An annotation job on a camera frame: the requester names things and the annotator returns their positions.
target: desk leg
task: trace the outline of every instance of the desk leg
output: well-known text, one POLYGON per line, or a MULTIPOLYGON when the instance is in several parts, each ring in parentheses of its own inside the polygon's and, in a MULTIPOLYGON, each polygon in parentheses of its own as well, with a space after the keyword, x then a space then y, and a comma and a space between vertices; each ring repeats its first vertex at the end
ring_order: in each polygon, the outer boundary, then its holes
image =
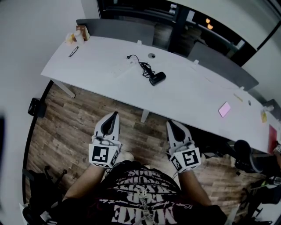
POLYGON ((52 79, 52 81, 58 85, 63 91, 65 91, 71 98, 75 98, 75 94, 69 90, 61 81, 58 80, 54 80, 52 79))
POLYGON ((141 122, 142 123, 144 123, 145 122, 145 120, 146 120, 146 118, 148 117, 148 115, 149 115, 149 111, 147 111, 147 110, 145 110, 144 109, 144 111, 142 112, 142 116, 141 116, 141 122))

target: wooden floor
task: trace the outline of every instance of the wooden floor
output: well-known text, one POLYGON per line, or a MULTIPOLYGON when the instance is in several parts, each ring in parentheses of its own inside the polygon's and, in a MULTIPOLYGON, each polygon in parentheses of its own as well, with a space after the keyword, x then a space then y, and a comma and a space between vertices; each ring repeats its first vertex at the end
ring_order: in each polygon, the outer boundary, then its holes
MULTIPOLYGON (((67 190, 88 167, 88 144, 94 133, 95 124, 106 114, 118 111, 120 114, 120 137, 123 150, 130 151, 141 163, 173 176, 175 169, 167 160, 165 123, 167 118, 150 113, 147 121, 141 123, 142 110, 136 107, 82 90, 70 87, 76 94, 69 97, 55 84, 47 98, 44 118, 38 118, 33 132, 27 169, 42 172, 46 165, 54 180, 63 169, 60 188, 67 190)), ((261 176, 257 174, 235 174, 230 159, 211 158, 203 161, 195 173, 213 204, 221 207, 228 215, 242 198, 242 188, 261 176)), ((29 181, 26 180, 26 198, 30 199, 29 181)))

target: white desk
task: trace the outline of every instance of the white desk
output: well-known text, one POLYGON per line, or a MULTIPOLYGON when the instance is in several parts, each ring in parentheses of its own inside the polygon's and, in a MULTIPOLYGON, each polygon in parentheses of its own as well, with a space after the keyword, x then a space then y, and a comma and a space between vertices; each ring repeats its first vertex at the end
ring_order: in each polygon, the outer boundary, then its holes
MULTIPOLYGON (((94 36, 69 58, 75 47, 63 43, 42 75, 142 108, 143 122, 153 112, 233 141, 246 140, 263 152, 267 152, 269 124, 277 130, 277 139, 280 137, 280 124, 270 113, 267 123, 261 122, 262 105, 256 99, 186 58, 154 47, 94 36), (149 53, 156 57, 148 58, 149 53), (137 60, 126 58, 131 54, 149 62, 155 73, 163 71, 166 80, 153 87, 142 76, 137 60), (231 110, 222 118, 218 109, 225 102, 231 110)), ((55 83, 74 97, 61 83, 55 83)))

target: orange light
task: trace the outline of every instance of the orange light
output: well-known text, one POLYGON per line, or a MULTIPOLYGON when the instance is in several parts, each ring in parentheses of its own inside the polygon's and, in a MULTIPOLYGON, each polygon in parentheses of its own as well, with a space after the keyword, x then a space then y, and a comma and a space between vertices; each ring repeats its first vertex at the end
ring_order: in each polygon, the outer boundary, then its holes
POLYGON ((209 30, 213 29, 213 26, 211 24, 208 24, 207 27, 208 27, 209 30))

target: smartphone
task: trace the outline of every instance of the smartphone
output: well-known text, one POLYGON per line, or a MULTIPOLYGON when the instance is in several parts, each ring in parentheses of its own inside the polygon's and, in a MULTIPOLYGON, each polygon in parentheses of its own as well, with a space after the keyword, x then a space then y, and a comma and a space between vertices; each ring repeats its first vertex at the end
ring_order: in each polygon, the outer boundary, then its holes
POLYGON ((224 105, 219 109, 219 113, 221 117, 225 117, 225 115, 228 113, 229 110, 230 110, 230 105, 228 104, 228 102, 224 103, 224 105))

